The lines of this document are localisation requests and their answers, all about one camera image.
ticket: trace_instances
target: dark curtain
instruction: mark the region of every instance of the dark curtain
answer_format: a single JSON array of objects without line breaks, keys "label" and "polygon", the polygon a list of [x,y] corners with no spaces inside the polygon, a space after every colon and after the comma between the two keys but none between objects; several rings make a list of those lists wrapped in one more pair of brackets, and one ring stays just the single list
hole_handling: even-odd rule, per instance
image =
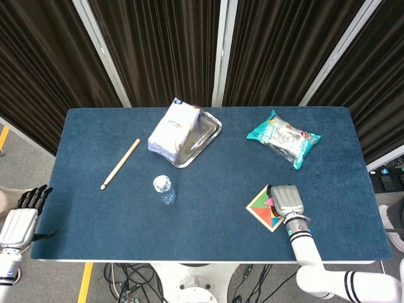
[{"label": "dark curtain", "polygon": [[71,0],[0,1],[0,116],[55,154],[72,107],[122,107]]},{"label": "dark curtain", "polygon": [[239,0],[223,104],[298,105],[362,3]]},{"label": "dark curtain", "polygon": [[367,163],[404,144],[403,8],[382,1],[309,102],[350,108]]},{"label": "dark curtain", "polygon": [[133,106],[211,104],[219,0],[90,4]]}]

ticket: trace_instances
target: table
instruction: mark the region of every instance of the table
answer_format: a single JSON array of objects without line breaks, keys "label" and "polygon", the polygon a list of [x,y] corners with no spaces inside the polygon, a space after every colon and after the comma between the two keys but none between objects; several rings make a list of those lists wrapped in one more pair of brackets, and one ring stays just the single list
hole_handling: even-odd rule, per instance
[{"label": "table", "polygon": [[[296,171],[248,132],[275,109],[295,127],[320,134]],[[185,169],[147,150],[166,108],[71,109],[33,259],[181,263],[293,262],[288,235],[262,226],[246,205],[266,185],[294,184],[312,219],[324,261],[388,259],[391,251],[348,109],[226,107],[206,110],[222,132]],[[142,142],[107,189],[100,185],[136,138]],[[177,199],[157,202],[153,179],[168,175]]]}]

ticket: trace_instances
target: snack bag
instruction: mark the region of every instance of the snack bag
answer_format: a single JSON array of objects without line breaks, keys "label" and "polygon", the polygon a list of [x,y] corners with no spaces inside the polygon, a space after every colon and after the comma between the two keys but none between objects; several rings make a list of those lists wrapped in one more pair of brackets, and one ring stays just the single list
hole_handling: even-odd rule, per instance
[{"label": "snack bag", "polygon": [[304,157],[320,138],[318,134],[295,129],[280,119],[275,110],[271,111],[267,120],[247,135],[247,139],[258,140],[270,146],[275,153],[292,162],[296,170],[302,166]]}]

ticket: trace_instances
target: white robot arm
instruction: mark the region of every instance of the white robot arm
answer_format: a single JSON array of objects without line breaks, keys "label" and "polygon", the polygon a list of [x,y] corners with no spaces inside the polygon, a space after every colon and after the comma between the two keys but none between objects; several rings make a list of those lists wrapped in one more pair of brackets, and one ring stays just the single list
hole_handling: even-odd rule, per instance
[{"label": "white robot arm", "polygon": [[46,185],[34,188],[24,193],[18,200],[14,210],[8,213],[0,233],[0,303],[7,302],[10,286],[16,279],[18,268],[22,261],[21,252],[31,241],[52,237],[50,234],[34,234],[38,217],[52,188]]},{"label": "white robot arm", "polygon": [[[276,211],[285,221],[297,262],[301,265],[296,275],[298,286],[321,299],[337,295],[357,303],[401,303],[401,283],[382,273],[356,271],[327,271],[303,215],[303,203],[295,186],[271,187]],[[404,280],[404,260],[400,265]]]}]

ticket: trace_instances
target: metal tray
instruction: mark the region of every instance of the metal tray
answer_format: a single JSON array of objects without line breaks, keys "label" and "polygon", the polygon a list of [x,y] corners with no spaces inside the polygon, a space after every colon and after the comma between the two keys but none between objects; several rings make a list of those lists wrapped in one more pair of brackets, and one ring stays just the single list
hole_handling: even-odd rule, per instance
[{"label": "metal tray", "polygon": [[221,131],[222,123],[200,109],[198,121],[172,165],[180,169],[187,167]]}]

